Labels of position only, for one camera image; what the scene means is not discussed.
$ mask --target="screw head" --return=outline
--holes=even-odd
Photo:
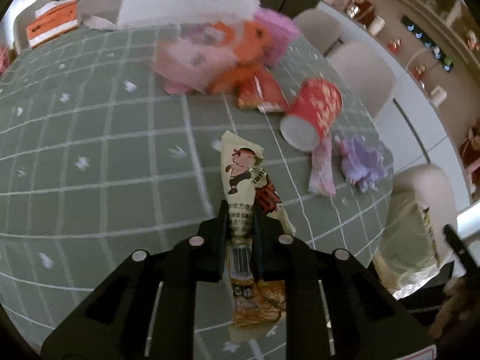
[[[200,246],[200,245],[203,245],[203,242],[205,240],[203,239],[203,237],[200,237],[199,235],[194,235],[193,237],[191,237],[188,242],[190,245],[192,246]]]
[[[293,237],[289,234],[282,234],[278,237],[278,241],[283,245],[290,245],[293,242]]]
[[[335,257],[337,257],[339,260],[345,261],[349,259],[350,253],[345,249],[338,249],[335,251]]]
[[[143,261],[146,258],[147,258],[147,252],[145,252],[144,250],[136,250],[131,255],[131,259],[133,261],[136,261],[137,263],[140,261]]]

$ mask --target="round table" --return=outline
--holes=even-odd
[[[392,190],[392,156],[374,124],[305,38],[273,71],[290,102],[305,78],[343,94],[332,136],[378,147],[390,176],[378,191],[345,183],[334,151],[334,198],[308,192],[310,155],[279,130],[280,115],[242,111],[230,95],[169,96],[150,69],[172,27],[100,32],[81,27],[23,52],[0,81],[0,291],[18,330],[41,344],[136,249],[171,249],[216,215],[224,199],[219,140],[230,130],[265,149],[270,175],[297,237],[325,252],[347,248],[367,266]],[[284,356],[285,324],[230,342],[230,294],[199,283],[196,359]]]

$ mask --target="decorative ornament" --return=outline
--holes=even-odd
[[[442,50],[440,50],[440,47],[435,46],[435,49],[433,49],[433,54],[435,55],[436,59],[442,58]]]
[[[443,68],[446,71],[450,71],[452,68],[453,60],[449,56],[446,56],[445,59],[443,60]]]
[[[392,54],[396,54],[401,45],[402,45],[402,40],[400,38],[391,40],[390,42],[388,42],[388,49]]]
[[[417,81],[420,81],[422,76],[425,74],[427,67],[424,64],[418,65],[415,69],[413,69],[413,78]]]
[[[480,50],[480,43],[477,35],[472,31],[468,31],[465,35],[466,45],[469,47],[470,51]]]

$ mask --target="cartoon character print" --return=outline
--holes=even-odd
[[[250,169],[253,168],[256,161],[257,158],[255,156],[255,152],[252,149],[244,147],[239,150],[233,150],[233,164],[228,165],[225,168],[225,172],[232,172],[230,173],[230,191],[228,192],[229,195],[233,195],[234,193],[238,192],[238,183],[251,178]]]
[[[263,174],[265,174],[265,171],[261,171],[254,182],[258,182],[257,179],[260,179]],[[282,204],[282,200],[277,194],[277,191],[275,190],[275,187],[270,181],[270,177],[268,175],[266,175],[266,181],[267,183],[263,187],[255,188],[255,199],[260,204],[262,212],[265,215],[270,212],[274,212],[277,209],[277,204]]]

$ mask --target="red snack packet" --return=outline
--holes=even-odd
[[[240,86],[237,104],[239,108],[258,108],[264,114],[289,109],[280,86],[264,67],[257,69],[255,76]]]

